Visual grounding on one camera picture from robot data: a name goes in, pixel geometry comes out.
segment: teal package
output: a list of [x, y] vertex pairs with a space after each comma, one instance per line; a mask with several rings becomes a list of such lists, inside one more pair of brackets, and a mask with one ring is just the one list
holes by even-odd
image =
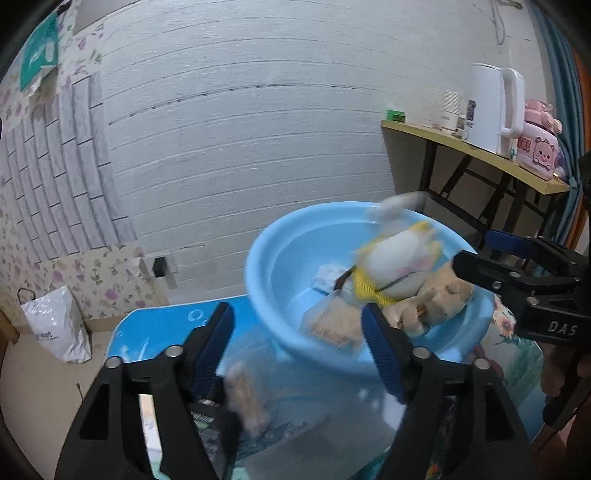
[[53, 12], [31, 34], [25, 44], [21, 66], [21, 90], [39, 75], [57, 66], [57, 14]]

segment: blue curtain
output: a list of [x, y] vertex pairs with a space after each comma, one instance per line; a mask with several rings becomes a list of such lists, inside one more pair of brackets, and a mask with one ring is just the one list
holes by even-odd
[[579, 75], [570, 45], [545, 13], [530, 4], [548, 52], [556, 103], [556, 118], [563, 124], [558, 136], [564, 154], [567, 174], [572, 187], [566, 205], [554, 218], [556, 233], [553, 240], [564, 245], [575, 220], [577, 205], [582, 195], [578, 160], [584, 154], [583, 102]]

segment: green box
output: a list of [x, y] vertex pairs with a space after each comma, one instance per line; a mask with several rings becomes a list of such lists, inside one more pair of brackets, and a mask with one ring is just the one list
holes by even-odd
[[390, 120], [391, 122], [402, 122], [406, 121], [406, 113], [400, 112], [398, 110], [390, 110], [386, 112], [386, 120]]
[[27, 40], [21, 65], [21, 90], [57, 66], [57, 50], [57, 14], [53, 12]]

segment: blue gripper pad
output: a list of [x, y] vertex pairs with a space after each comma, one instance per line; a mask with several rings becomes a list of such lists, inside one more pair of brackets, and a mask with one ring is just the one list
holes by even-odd
[[194, 398], [207, 394], [216, 376], [216, 368], [228, 346], [234, 331], [234, 309], [225, 302], [220, 302], [209, 321], [202, 327], [196, 328], [187, 343], [197, 345], [197, 355], [192, 361], [193, 381], [191, 393]]
[[412, 352], [406, 334], [392, 328], [375, 303], [368, 303], [363, 308], [361, 328], [386, 390], [405, 403], [402, 366], [410, 360]]
[[529, 258], [535, 251], [534, 244], [527, 238], [497, 230], [488, 230], [485, 243], [493, 250], [500, 250], [519, 258]]

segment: black clamp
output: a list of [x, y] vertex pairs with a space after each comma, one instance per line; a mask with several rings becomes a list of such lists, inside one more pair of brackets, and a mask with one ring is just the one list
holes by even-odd
[[549, 273], [530, 276], [522, 269], [466, 251], [458, 253], [452, 263], [459, 278], [501, 297], [515, 316], [516, 335], [575, 351], [560, 395], [549, 399], [543, 412], [545, 423], [561, 430], [591, 396], [591, 380], [577, 375], [581, 357], [591, 349], [589, 259], [543, 237], [489, 231], [485, 241], [495, 250], [534, 261]]
[[524, 426], [501, 379], [486, 359], [472, 365], [438, 359], [413, 347], [375, 303], [362, 313], [363, 334], [388, 392], [407, 404], [377, 480], [424, 480], [444, 399], [456, 399], [444, 480], [537, 478]]
[[208, 323], [156, 358], [105, 361], [76, 414], [62, 448], [56, 480], [152, 480], [139, 394], [151, 394], [171, 480], [218, 480], [187, 407], [205, 395], [234, 329], [221, 302]]

